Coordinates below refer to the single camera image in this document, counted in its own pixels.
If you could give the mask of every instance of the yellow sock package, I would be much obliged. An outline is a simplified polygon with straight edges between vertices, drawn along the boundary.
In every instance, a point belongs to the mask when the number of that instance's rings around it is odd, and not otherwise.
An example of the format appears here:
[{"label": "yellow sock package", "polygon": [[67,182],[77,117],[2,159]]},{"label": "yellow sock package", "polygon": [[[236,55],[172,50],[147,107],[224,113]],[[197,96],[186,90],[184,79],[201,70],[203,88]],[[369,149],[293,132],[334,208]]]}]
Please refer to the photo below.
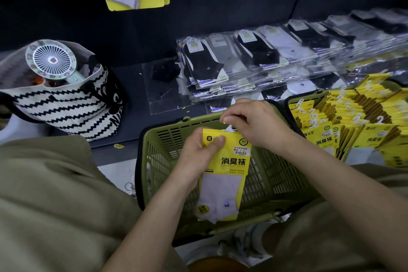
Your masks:
[{"label": "yellow sock package", "polygon": [[239,132],[216,129],[203,129],[203,147],[218,136],[225,136],[225,145],[200,178],[195,211],[199,220],[212,223],[237,219],[252,148]]}]

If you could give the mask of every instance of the hand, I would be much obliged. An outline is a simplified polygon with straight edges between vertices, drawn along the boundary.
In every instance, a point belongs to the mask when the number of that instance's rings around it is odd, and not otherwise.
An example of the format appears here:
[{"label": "hand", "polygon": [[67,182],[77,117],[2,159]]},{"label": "hand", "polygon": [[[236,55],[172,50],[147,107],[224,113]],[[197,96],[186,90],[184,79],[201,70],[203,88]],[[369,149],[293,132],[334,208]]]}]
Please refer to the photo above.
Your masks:
[{"label": "hand", "polygon": [[279,156],[283,156],[298,137],[301,138],[266,101],[240,98],[225,110],[220,122],[234,126],[253,145],[266,148]]},{"label": "hand", "polygon": [[197,184],[200,174],[207,169],[211,159],[225,144],[225,136],[218,136],[208,146],[202,147],[203,127],[199,127],[184,142],[183,150],[172,171],[177,180],[182,180],[189,187],[190,193]]}]

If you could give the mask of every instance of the brand logo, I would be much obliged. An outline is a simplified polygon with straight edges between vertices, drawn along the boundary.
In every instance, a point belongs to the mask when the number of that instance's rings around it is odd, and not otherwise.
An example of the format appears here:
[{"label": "brand logo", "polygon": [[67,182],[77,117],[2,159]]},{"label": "brand logo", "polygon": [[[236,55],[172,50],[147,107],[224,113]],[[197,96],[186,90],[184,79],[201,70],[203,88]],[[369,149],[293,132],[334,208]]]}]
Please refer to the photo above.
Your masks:
[{"label": "brand logo", "polygon": [[248,144],[248,141],[246,139],[242,138],[242,139],[239,140],[239,145],[245,146],[247,144]]}]

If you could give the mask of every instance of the forearm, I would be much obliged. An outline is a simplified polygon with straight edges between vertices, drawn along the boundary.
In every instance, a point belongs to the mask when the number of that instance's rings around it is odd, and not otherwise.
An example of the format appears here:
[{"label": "forearm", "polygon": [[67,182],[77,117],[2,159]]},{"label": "forearm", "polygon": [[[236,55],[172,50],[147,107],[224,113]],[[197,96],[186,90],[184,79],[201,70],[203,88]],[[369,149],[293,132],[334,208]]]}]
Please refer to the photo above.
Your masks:
[{"label": "forearm", "polygon": [[174,238],[189,185],[170,175],[102,271],[160,271]]},{"label": "forearm", "polygon": [[389,267],[408,264],[408,200],[300,136],[282,155]]}]

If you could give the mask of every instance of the left hand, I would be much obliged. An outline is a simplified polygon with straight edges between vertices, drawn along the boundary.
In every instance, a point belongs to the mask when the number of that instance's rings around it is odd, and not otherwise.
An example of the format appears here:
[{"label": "left hand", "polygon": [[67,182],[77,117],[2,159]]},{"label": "left hand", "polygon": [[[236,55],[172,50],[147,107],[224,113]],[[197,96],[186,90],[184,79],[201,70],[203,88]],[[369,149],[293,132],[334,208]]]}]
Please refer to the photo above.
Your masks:
[{"label": "left hand", "polygon": [[218,136],[212,143],[202,147],[203,127],[199,127],[184,142],[183,150],[171,175],[183,181],[190,193],[197,184],[200,174],[204,172],[211,159],[225,144],[225,136]]}]

